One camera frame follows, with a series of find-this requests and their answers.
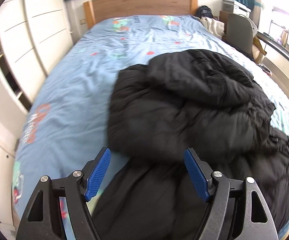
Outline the black puffer jacket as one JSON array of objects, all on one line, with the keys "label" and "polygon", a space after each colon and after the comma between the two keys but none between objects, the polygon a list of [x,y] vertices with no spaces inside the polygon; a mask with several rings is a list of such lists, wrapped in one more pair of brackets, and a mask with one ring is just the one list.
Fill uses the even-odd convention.
[{"label": "black puffer jacket", "polygon": [[213,170],[253,177],[276,229],[289,221],[289,137],[253,75],[209,50],[165,53],[119,72],[108,144],[129,157],[92,217],[101,239],[192,239],[206,211],[183,162],[193,148]]}]

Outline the blue dinosaur print bedspread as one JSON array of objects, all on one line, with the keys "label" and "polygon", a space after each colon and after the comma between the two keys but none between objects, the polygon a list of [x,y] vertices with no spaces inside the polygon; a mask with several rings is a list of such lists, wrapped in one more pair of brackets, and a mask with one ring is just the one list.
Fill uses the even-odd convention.
[{"label": "blue dinosaur print bedspread", "polygon": [[[250,59],[192,16],[127,16],[92,27],[51,71],[31,107],[16,153],[17,239],[101,239],[96,204],[127,155],[109,148],[112,93],[121,70],[186,50],[209,50],[246,68],[275,105],[271,125],[289,137],[289,100]],[[111,161],[95,197],[84,198],[84,167],[107,147]],[[213,194],[192,239],[283,239],[253,177],[212,169]]]}]

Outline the long white desk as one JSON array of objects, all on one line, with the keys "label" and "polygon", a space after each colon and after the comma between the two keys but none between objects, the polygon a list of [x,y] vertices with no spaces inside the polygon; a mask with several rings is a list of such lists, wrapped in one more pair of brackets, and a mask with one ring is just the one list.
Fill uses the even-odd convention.
[{"label": "long white desk", "polygon": [[289,51],[266,34],[258,32],[257,37],[266,51],[264,66],[269,68],[272,79],[289,99]]}]

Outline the cream cloth on bed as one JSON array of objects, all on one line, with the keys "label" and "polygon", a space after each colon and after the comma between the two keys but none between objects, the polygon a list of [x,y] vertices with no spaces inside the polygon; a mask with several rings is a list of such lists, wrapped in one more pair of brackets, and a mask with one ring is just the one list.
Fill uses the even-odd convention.
[{"label": "cream cloth on bed", "polygon": [[209,17],[202,17],[200,21],[209,33],[213,34],[220,40],[222,39],[225,30],[225,24],[223,22],[217,21],[214,18]]}]

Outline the grey desk chair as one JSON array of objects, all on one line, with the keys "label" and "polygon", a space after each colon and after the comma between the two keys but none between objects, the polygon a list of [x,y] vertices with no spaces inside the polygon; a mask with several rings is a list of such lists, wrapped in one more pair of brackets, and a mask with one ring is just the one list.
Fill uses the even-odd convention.
[{"label": "grey desk chair", "polygon": [[253,38],[257,33],[258,28],[250,18],[233,13],[228,15],[226,41],[248,57],[252,57]]}]

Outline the white slatted wardrobe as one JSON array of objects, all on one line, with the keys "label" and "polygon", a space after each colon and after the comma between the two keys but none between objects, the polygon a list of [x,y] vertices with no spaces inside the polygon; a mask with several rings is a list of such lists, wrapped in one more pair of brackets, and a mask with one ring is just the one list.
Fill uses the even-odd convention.
[{"label": "white slatted wardrobe", "polygon": [[2,0],[0,70],[21,113],[72,46],[64,0]]}]

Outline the white printer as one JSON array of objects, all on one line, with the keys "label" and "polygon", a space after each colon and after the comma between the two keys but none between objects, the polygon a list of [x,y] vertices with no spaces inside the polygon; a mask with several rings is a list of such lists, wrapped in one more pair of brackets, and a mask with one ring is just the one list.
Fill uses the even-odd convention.
[{"label": "white printer", "polygon": [[251,10],[247,6],[235,0],[223,0],[222,11],[237,15],[243,15],[245,17],[249,17],[251,12]]}]

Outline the wooden headboard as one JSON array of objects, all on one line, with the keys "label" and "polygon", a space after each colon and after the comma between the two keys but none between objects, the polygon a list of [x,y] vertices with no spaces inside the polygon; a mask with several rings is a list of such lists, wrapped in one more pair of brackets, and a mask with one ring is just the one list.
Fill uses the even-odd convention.
[{"label": "wooden headboard", "polygon": [[83,3],[88,28],[115,17],[194,15],[198,0],[90,0]]}]

